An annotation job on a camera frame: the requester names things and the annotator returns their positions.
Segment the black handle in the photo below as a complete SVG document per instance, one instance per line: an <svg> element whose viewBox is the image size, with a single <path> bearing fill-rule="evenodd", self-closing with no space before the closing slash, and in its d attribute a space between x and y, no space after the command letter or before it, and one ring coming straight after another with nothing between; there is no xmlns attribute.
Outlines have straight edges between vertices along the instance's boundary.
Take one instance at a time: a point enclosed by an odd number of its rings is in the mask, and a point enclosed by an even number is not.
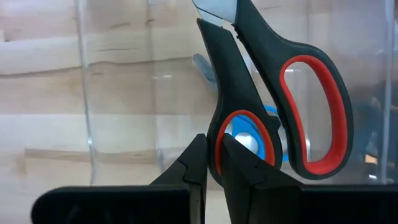
<svg viewBox="0 0 398 224"><path fill-rule="evenodd" d="M198 26L218 86L217 107L207 133L210 173L221 185L222 138L228 123L241 114L252 119L258 127L265 145L265 160L280 167L282 146L277 133L279 120L265 111L232 34L202 19L198 19Z"/></svg>
<svg viewBox="0 0 398 224"><path fill-rule="evenodd" d="M278 107L292 168L307 179L324 179L339 172L352 150L353 112L343 79L329 56L314 46L292 42L276 34L251 0L238 0L234 26ZM330 150L316 162L307 161L303 125L284 79L286 68L294 62L307 63L314 70L330 108Z"/></svg>

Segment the blue object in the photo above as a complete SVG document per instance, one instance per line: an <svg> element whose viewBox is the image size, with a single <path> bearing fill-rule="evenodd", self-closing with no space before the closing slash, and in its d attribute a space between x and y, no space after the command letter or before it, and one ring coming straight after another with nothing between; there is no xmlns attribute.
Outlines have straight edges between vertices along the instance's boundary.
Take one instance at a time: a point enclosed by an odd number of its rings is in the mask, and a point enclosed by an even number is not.
<svg viewBox="0 0 398 224"><path fill-rule="evenodd" d="M264 105L264 108L267 111L273 112L275 114L278 114L278 111L268 105ZM257 156L260 157L261 159L266 158L266 152L264 150L264 142L262 141L261 135L259 134L259 131L257 129L257 126L254 124L254 122L248 118L245 115L239 115L236 116L232 119L232 136L235 138L239 133L248 133L250 134L258 144L258 151L257 151ZM283 156L283 161L288 161L289 157L287 154L284 154Z"/></svg>

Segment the scissors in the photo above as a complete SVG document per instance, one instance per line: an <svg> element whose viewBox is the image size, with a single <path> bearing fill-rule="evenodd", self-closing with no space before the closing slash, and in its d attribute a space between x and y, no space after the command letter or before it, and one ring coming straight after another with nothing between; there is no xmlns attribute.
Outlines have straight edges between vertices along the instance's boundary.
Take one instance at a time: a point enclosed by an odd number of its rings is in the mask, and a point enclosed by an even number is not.
<svg viewBox="0 0 398 224"><path fill-rule="evenodd" d="M195 54L192 57L193 62L198 67L200 73L205 77L210 88L217 92L216 77L213 72L213 67L201 54ZM264 105L267 112L278 114L278 111L273 106ZM261 159L265 159L266 152L264 143L262 141L259 130L250 118L245 115L239 115L232 119L231 123L226 128L226 133L232 135L240 143L244 144L250 151L255 153ZM283 162L288 161L288 155L284 153Z"/></svg>
<svg viewBox="0 0 398 224"><path fill-rule="evenodd" d="M265 161L280 169L282 148L279 120L269 116L244 64L232 34L217 19L232 23L274 100L287 136L289 163L303 178L320 180L338 173L347 163L353 145L353 112L343 79L329 56L320 49L289 41L271 29L250 0L193 0L202 19L197 23L210 56L218 86L218 103L207 140L209 170L221 180L221 141L228 123L245 115L257 126L265 145ZM285 82L286 68L308 64L317 75L329 104L331 145L319 161L309 161L299 111Z"/></svg>

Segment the black plastic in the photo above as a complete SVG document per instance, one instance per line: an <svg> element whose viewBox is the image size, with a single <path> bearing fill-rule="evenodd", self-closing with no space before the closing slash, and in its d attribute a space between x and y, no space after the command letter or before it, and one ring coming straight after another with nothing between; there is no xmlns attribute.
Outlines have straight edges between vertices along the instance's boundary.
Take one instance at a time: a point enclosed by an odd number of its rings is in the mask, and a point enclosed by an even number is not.
<svg viewBox="0 0 398 224"><path fill-rule="evenodd" d="M397 185L305 185L229 134L223 144L223 187L232 224L398 222Z"/></svg>
<svg viewBox="0 0 398 224"><path fill-rule="evenodd" d="M232 34L202 19L198 19L198 26L210 56L218 86L217 107L207 133L208 164L211 175L217 183L222 185L221 177L216 170L216 140L226 118L238 110L252 112L264 124L274 147L275 166L280 168L283 155L277 133L280 127L279 119L269 116L264 109Z"/></svg>
<svg viewBox="0 0 398 224"><path fill-rule="evenodd" d="M353 145L353 112L343 79L329 56L320 49L298 42L289 41L275 33L262 18L251 0L238 0L234 23L238 39L243 43L253 63L264 80L275 104L287 135L289 161L292 168L306 179L324 179L338 173L347 163ZM346 156L340 166L325 175L314 175L303 165L301 140L293 111L281 87L279 73L284 64L298 55L314 56L323 62L331 72L339 89L345 107L348 143Z"/></svg>
<svg viewBox="0 0 398 224"><path fill-rule="evenodd" d="M199 134L148 186L62 187L42 195L33 224L205 223L207 143Z"/></svg>

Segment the red rubber grip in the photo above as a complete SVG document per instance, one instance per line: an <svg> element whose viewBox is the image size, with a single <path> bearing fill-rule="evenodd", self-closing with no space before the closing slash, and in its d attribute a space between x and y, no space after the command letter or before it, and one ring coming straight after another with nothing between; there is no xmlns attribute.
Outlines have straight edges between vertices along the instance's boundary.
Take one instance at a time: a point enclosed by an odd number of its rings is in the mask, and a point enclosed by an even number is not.
<svg viewBox="0 0 398 224"><path fill-rule="evenodd" d="M223 140L223 136L225 133L225 129L229 122L237 116L237 115L245 115L248 118L250 118L254 124L259 129L260 135L262 140L264 141L264 151L266 152L266 158L264 161L268 162L270 165L274 166L275 165L275 152L274 152L274 147L272 145L271 137L269 136L269 133L266 129L266 127L263 125L263 123L260 121L260 119L254 115L252 112L247 111L247 110L237 110L231 113L223 122L223 124L220 127L220 130L218 131L217 135L217 140L216 140L216 146L215 146L215 153L216 153L216 168L217 172L219 175L221 175L221 144Z"/></svg>
<svg viewBox="0 0 398 224"><path fill-rule="evenodd" d="M328 100L329 109L331 113L331 145L328 153L319 161L309 162L307 160L307 146L305 143L305 134L303 125L300 119L299 111L296 107L295 101L288 86L285 82L285 70L287 67L295 62L303 62L309 65L317 75L323 90L325 91L326 98ZM282 67L279 73L279 81L282 89L289 101L290 108L294 114L294 120L296 122L298 133L300 136L301 150L303 157L303 164L307 171L315 175L324 175L332 172L343 161L346 150L347 150L347 119L343 100L341 98L339 89L332 74L326 65L316 57L309 55L299 55L288 60Z"/></svg>

